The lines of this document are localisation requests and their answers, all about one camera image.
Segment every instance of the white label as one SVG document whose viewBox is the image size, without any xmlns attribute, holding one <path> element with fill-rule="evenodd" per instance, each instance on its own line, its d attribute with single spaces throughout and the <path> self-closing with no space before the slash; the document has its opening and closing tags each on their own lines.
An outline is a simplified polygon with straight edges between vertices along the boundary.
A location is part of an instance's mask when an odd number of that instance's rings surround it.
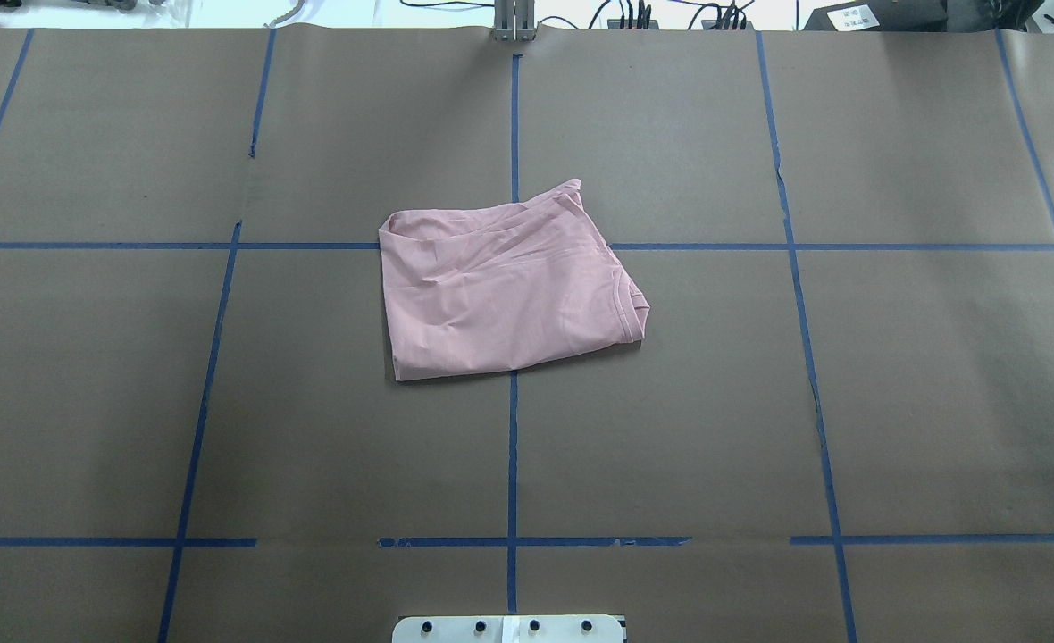
<svg viewBox="0 0 1054 643">
<path fill-rule="evenodd" d="M 833 26 L 837 27 L 837 32 L 859 32 L 862 28 L 881 25 L 873 8 L 867 4 L 828 12 L 828 19 L 833 21 Z"/>
</svg>

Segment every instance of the metal clamp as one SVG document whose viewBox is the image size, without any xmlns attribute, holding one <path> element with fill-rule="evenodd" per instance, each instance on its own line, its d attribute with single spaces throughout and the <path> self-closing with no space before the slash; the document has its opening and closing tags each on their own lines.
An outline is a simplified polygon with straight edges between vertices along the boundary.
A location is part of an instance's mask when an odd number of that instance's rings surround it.
<svg viewBox="0 0 1054 643">
<path fill-rule="evenodd" d="M 535 40 L 535 0 L 494 0 L 495 40 Z"/>
</svg>

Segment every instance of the folded fabric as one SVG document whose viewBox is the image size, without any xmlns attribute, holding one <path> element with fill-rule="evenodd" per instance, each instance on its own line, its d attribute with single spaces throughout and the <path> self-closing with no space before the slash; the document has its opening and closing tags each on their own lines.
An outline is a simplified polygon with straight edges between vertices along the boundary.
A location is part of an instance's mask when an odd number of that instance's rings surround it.
<svg viewBox="0 0 1054 643">
<path fill-rule="evenodd" d="M 385 220 L 396 382 L 524 369 L 642 339 L 649 305 L 583 211 L 580 186 Z"/>
</svg>

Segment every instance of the pink cloth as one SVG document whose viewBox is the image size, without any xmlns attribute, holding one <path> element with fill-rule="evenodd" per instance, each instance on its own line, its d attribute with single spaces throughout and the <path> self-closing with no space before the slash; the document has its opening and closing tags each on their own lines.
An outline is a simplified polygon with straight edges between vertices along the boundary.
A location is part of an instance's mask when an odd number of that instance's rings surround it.
<svg viewBox="0 0 1054 643">
<path fill-rule="evenodd" d="M 523 369 L 642 339 L 649 305 L 583 211 L 580 183 L 524 203 L 385 220 L 396 382 Z"/>
</svg>

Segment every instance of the white bracket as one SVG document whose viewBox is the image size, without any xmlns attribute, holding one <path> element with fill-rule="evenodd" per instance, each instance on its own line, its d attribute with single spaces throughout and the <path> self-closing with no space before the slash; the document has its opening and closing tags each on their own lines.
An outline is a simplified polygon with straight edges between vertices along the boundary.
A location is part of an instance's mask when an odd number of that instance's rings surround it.
<svg viewBox="0 0 1054 643">
<path fill-rule="evenodd" d="M 535 0 L 494 0 L 495 40 L 535 40 Z"/>
<path fill-rule="evenodd" d="M 626 643 L 625 623 L 607 615 L 409 617 L 392 643 Z"/>
</svg>

